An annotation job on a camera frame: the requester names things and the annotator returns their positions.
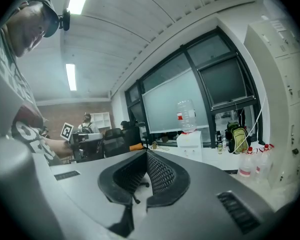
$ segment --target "cable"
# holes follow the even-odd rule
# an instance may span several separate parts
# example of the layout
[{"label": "cable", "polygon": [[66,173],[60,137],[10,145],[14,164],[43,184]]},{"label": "cable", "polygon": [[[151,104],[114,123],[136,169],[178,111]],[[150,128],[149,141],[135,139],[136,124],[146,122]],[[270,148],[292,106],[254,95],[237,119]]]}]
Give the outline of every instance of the cable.
[{"label": "cable", "polygon": [[250,133],[251,133],[251,132],[253,131],[253,129],[255,128],[255,126],[256,126],[256,124],[257,124],[257,122],[258,122],[258,120],[259,120],[259,117],[260,117],[260,115],[261,115],[262,109],[264,108],[265,101],[266,101],[266,97],[267,97],[267,95],[264,96],[264,99],[263,99],[263,102],[262,102],[262,106],[261,106],[260,112],[259,112],[259,114],[258,114],[258,116],[257,116],[257,118],[256,118],[256,120],[255,120],[255,123],[254,123],[254,125],[253,125],[251,131],[247,134],[247,136],[246,136],[245,139],[241,142],[241,144],[240,144],[239,146],[237,146],[236,149],[235,149],[233,152],[231,152],[230,154],[234,154],[234,153],[237,151],[237,149],[238,149],[238,148],[246,141],[246,139],[248,138],[248,136],[250,135]]}]

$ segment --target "baseball cap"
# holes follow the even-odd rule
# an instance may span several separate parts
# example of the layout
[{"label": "baseball cap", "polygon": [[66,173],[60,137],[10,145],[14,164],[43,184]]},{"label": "baseball cap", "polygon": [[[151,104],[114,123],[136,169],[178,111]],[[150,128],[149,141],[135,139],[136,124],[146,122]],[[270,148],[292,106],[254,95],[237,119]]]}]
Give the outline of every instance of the baseball cap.
[{"label": "baseball cap", "polygon": [[28,0],[28,2],[30,2],[30,1],[38,1],[38,2],[43,3],[46,10],[50,14],[50,16],[51,16],[50,25],[48,27],[48,30],[44,34],[44,37],[45,38],[51,37],[57,31],[57,29],[59,27],[59,16],[55,12],[54,5],[52,4],[51,0]]}]

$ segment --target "brick wall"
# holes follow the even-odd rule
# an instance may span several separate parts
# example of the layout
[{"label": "brick wall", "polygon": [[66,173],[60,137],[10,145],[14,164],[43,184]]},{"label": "brick wall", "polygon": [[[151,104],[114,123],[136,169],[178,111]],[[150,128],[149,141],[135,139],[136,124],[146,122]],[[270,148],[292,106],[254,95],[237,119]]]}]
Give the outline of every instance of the brick wall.
[{"label": "brick wall", "polygon": [[48,127],[49,135],[54,140],[63,140],[60,133],[64,123],[69,123],[75,127],[82,124],[86,112],[91,114],[109,112],[111,126],[115,127],[111,102],[69,103],[39,106],[38,108],[43,117],[48,120],[44,125]]}]

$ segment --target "gray t-shirt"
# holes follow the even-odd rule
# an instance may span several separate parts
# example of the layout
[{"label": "gray t-shirt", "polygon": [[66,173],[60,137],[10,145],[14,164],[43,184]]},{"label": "gray t-shirt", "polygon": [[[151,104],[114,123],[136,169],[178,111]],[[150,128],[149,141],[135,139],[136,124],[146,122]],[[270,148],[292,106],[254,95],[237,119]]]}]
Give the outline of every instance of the gray t-shirt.
[{"label": "gray t-shirt", "polygon": [[44,124],[44,118],[36,105],[29,84],[18,69],[16,58],[8,46],[2,29],[0,29],[0,78],[0,83],[5,85],[4,88],[13,90],[12,96],[7,97],[1,94],[2,103],[9,103],[13,99],[23,100],[21,107],[14,112],[15,117],[6,133],[7,136],[24,143],[33,154],[45,156],[49,166],[61,165],[62,162],[59,157],[39,134],[39,130]]}]

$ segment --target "hand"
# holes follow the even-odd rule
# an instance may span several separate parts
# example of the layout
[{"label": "hand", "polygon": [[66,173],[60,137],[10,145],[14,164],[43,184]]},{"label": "hand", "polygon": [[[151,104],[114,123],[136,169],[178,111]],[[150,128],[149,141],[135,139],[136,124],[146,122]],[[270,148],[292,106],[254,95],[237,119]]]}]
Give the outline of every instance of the hand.
[{"label": "hand", "polygon": [[74,154],[70,143],[66,140],[55,140],[45,137],[43,137],[43,139],[59,158],[70,157]]}]

